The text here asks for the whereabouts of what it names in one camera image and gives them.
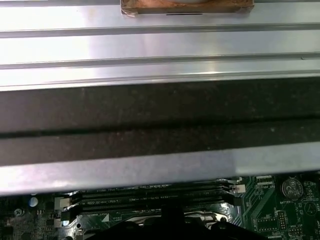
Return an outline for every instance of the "metal panel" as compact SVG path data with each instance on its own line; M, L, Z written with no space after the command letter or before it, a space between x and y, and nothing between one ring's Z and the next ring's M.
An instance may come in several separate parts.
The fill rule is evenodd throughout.
M3 166L0 195L200 181L320 169L320 142Z
M0 1L0 91L320 74L320 2L137 17L112 4Z

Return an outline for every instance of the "capacitor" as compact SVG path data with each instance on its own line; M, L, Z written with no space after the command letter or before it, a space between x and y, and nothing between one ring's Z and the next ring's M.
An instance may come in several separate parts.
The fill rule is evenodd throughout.
M62 221L61 224L62 224L62 226L65 227L65 226L68 226L70 224L70 221L65 220L65 221Z
M39 200L35 196L31 197L30 200L29 200L29 206L32 207L32 208L37 206L38 203L39 203Z

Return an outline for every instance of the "shiny metal surface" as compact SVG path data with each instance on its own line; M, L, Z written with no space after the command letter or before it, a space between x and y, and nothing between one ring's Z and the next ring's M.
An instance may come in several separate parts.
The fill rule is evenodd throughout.
M320 2L137 17L112 4L0 1L0 91L320 74Z
M207 228L210 228L213 224L217 222L221 222L221 219L223 219L225 222L228 222L228 216L223 215L217 212L212 212L212 211L192 211L192 212L185 212L184 213L185 217L188 218L198 218L201 221L204 222L205 226ZM160 218L161 215L145 215L145 216L134 216L132 218L129 218L125 220L126 222L134 222L136 224L139 224L139 226L143 226L146 222L147 219L150 218Z
M320 169L320 142L2 166L0 195L199 181Z

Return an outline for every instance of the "green circuit board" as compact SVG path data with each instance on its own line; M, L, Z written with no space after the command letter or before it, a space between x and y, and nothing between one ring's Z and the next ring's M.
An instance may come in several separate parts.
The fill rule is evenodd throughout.
M185 210L225 215L229 222L269 239L320 240L318 181L318 175L311 173L240 177L233 180L236 186L242 186L242 192L236 193L236 196L241 198L240 205L234 206L226 202L193 204ZM88 212L79 214L73 221L65 223L60 221L61 211L54 208L54 201L60 194L37 194L39 203L36 207L28 205L33 197L31 195L0 198L0 222L3 226L0 239L62 240L70 236L74 240L84 240L86 231L105 230L129 218L158 214L160 211L154 208ZM210 196L209 191L202 191L202 194ZM17 206L24 209L23 216L13 216L12 213Z
M303 195L291 200L281 191L282 183L295 178ZM244 179L241 214L234 214L235 224L270 239L318 240L320 229L319 185L299 176L248 177Z

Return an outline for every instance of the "motherboard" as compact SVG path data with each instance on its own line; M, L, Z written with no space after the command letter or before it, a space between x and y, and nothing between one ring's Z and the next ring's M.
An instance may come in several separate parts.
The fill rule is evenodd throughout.
M0 198L0 240L85 240L164 203L275 240L320 239L320 175L302 173Z

